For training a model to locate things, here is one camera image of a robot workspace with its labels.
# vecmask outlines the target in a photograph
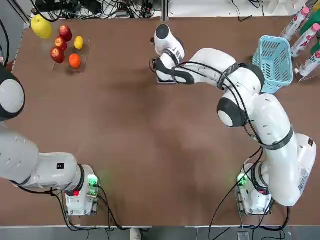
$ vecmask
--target apple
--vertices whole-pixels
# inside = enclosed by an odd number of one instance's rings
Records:
[[[67,49],[67,42],[66,40],[64,40],[62,37],[58,36],[55,40],[54,40],[54,44],[61,48],[62,51],[65,51]]]
[[[67,42],[69,42],[72,39],[72,32],[67,25],[60,26],[59,35]]]
[[[51,23],[45,20],[41,15],[35,15],[31,20],[33,32],[42,39],[48,39],[52,34]]]
[[[51,58],[57,63],[62,64],[65,60],[65,52],[61,47],[55,46],[50,52]]]

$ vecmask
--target green indicator light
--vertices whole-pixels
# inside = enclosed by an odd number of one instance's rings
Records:
[[[89,185],[95,185],[98,183],[98,178],[96,175],[90,174],[88,175],[88,184]]]
[[[237,177],[237,181],[239,182],[238,185],[240,187],[246,185],[246,177],[244,173],[240,173],[239,176]]]

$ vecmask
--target red apple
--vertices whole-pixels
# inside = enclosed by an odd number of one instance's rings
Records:
[[[52,48],[50,55],[57,64],[62,64],[66,58],[65,52],[58,46]]]
[[[54,44],[61,48],[62,51],[65,51],[67,49],[67,42],[66,40],[64,40],[62,37],[58,36],[55,41],[54,41]]]
[[[72,39],[72,32],[67,25],[60,26],[59,35],[67,42],[69,42]]]

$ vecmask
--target yellow lemon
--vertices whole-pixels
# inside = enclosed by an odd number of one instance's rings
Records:
[[[84,39],[81,36],[77,36],[74,40],[74,47],[78,50],[82,49],[84,45]]]

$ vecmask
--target green bottle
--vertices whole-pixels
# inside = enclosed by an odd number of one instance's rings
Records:
[[[318,42],[312,47],[311,54],[315,54],[316,51],[320,49],[320,40],[318,39]]]
[[[311,14],[308,21],[300,29],[300,35],[304,34],[313,24],[320,24],[320,9]]]

